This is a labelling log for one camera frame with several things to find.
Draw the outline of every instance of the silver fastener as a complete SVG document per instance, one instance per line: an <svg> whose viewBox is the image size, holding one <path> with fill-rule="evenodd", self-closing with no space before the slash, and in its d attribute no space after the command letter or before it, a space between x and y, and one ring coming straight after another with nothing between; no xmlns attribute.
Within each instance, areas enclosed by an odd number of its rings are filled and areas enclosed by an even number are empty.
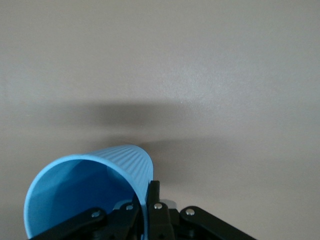
<svg viewBox="0 0 320 240"><path fill-rule="evenodd" d="M128 206L126 206L126 208L125 208L126 210L132 210L132 209L134 209L134 206L132 206L132 205L128 205Z"/></svg>
<svg viewBox="0 0 320 240"><path fill-rule="evenodd" d="M193 216L195 215L195 211L191 208L188 208L187 210L185 210L185 214L187 214L188 216Z"/></svg>
<svg viewBox="0 0 320 240"><path fill-rule="evenodd" d="M154 209L162 209L162 204L156 203L153 207L154 207Z"/></svg>
<svg viewBox="0 0 320 240"><path fill-rule="evenodd" d="M98 211L95 211L95 212L93 212L92 214L91 214L91 217L93 217L93 218L96 218L96 217L99 217L100 216L100 210L98 210Z"/></svg>

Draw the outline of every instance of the black mechanical arm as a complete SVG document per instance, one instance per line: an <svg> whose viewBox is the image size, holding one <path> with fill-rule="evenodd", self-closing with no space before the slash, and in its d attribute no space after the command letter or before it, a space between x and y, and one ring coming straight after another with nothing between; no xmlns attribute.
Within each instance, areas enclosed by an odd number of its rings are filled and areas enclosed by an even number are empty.
<svg viewBox="0 0 320 240"><path fill-rule="evenodd" d="M197 206L169 209L160 202L160 182L151 181L147 195L148 226L137 196L110 214L88 209L30 240L255 240Z"/></svg>

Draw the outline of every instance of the blue plastic cup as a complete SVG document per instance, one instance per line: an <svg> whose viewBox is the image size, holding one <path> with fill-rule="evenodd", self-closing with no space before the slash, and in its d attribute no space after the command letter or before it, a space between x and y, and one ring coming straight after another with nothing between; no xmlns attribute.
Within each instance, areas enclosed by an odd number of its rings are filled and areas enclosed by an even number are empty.
<svg viewBox="0 0 320 240"><path fill-rule="evenodd" d="M153 179L149 155L135 145L64 156L33 180L24 203L24 225L32 238L93 207L109 214L116 203L137 195L147 239L146 198Z"/></svg>

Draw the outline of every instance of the metal screw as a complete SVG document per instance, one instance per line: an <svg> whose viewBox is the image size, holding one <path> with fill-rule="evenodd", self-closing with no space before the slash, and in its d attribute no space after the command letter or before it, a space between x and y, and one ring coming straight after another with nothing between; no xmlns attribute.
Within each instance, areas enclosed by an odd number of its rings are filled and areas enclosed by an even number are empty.
<svg viewBox="0 0 320 240"><path fill-rule="evenodd" d="M95 211L95 212L93 212L92 214L91 214L91 217L93 217L93 218L96 218L96 217L99 217L100 216L100 210L98 210L98 211Z"/></svg>
<svg viewBox="0 0 320 240"><path fill-rule="evenodd" d="M191 208L188 208L187 210L185 210L185 214L187 214L188 216L193 216L195 215L195 211Z"/></svg>
<svg viewBox="0 0 320 240"><path fill-rule="evenodd" d="M162 204L156 203L153 207L154 207L154 209L162 209Z"/></svg>
<svg viewBox="0 0 320 240"><path fill-rule="evenodd" d="M126 208L125 208L126 210L132 210L132 209L134 209L134 206L132 206L132 205L128 205L128 206L126 206Z"/></svg>

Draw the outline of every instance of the white wall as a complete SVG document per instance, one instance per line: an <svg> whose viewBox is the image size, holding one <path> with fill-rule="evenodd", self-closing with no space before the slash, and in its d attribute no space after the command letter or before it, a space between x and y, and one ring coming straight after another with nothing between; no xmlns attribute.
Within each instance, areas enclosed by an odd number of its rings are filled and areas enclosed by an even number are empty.
<svg viewBox="0 0 320 240"><path fill-rule="evenodd" d="M320 1L0 3L0 239L51 161L125 143L161 196L320 235Z"/></svg>

